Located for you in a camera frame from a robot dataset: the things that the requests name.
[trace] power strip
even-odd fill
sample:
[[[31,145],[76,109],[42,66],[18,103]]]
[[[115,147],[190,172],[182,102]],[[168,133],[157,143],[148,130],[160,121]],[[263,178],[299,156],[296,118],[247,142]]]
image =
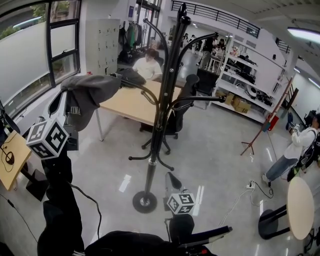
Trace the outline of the power strip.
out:
[[[253,179],[249,179],[249,185],[245,186],[248,190],[254,190],[256,188],[255,181]]]

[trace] metal cabinet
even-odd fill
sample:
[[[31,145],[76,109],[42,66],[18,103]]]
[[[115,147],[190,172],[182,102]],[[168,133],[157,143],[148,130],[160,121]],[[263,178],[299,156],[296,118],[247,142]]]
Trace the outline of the metal cabinet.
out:
[[[85,63],[93,75],[117,71],[119,19],[89,20],[85,25]]]

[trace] wooden board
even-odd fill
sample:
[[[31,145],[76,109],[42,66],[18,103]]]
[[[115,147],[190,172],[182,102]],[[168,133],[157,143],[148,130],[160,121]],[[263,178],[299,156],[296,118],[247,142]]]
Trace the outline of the wooden board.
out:
[[[290,182],[286,209],[294,237],[305,239],[314,223],[315,203],[309,186],[300,177],[294,177]]]
[[[151,90],[159,98],[161,83],[147,80],[144,87]],[[176,100],[181,89],[175,87],[172,100]],[[152,105],[137,88],[121,88],[111,98],[100,104],[100,107],[120,116],[127,117],[138,122],[154,125],[156,106]]]
[[[10,165],[6,162],[6,155],[0,151],[0,180],[7,190],[11,190],[19,172],[31,155],[30,148],[26,145],[26,140],[13,131],[1,146],[6,153],[12,152],[14,155],[14,164]]]

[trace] black and white cube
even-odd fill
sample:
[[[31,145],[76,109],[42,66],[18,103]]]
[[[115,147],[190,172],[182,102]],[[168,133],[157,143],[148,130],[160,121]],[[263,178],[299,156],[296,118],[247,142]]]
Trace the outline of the black and white cube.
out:
[[[41,160],[57,158],[69,135],[58,119],[39,122],[30,128],[26,145]]]
[[[171,194],[166,204],[175,215],[189,214],[195,205],[194,194]]]

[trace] black coat rack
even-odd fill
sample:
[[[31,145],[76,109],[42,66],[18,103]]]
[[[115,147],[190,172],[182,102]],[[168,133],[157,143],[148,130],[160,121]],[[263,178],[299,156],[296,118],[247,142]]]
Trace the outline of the black coat rack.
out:
[[[166,39],[164,35],[161,33],[161,31],[158,28],[156,28],[152,23],[150,23],[150,21],[147,18],[145,18],[143,22],[148,24],[152,29],[156,31],[156,33],[160,36],[161,43],[164,48],[165,61],[164,61],[164,69],[163,69],[159,99],[157,99],[157,97],[150,90],[148,90],[143,86],[136,85],[127,81],[122,81],[122,82],[142,90],[141,93],[147,98],[147,100],[151,104],[155,105],[155,109],[156,109],[149,154],[144,157],[132,157],[132,156],[129,157],[129,160],[144,160],[150,157],[148,161],[144,191],[138,192],[133,197],[133,200],[132,200],[133,206],[138,212],[147,214],[154,211],[157,207],[157,198],[155,197],[155,195],[153,195],[150,192],[152,181],[156,171],[157,160],[163,166],[172,170],[172,168],[170,168],[169,165],[165,164],[160,159],[160,156],[159,156],[170,110],[175,106],[175,104],[181,101],[213,101],[213,102],[223,103],[225,102],[226,99],[225,97],[222,97],[222,96],[221,97],[186,96],[186,97],[180,97],[172,101],[175,84],[177,81],[179,66],[188,48],[200,40],[211,38],[211,37],[218,38],[218,35],[219,35],[218,33],[212,33],[212,34],[198,37],[192,40],[191,42],[189,42],[180,52],[180,44],[181,44],[182,37],[186,32],[187,26],[189,26],[192,22],[191,19],[187,16],[187,6],[185,3],[183,3],[180,6],[177,14],[175,31],[174,31],[172,44],[170,48],[170,54],[169,54]]]

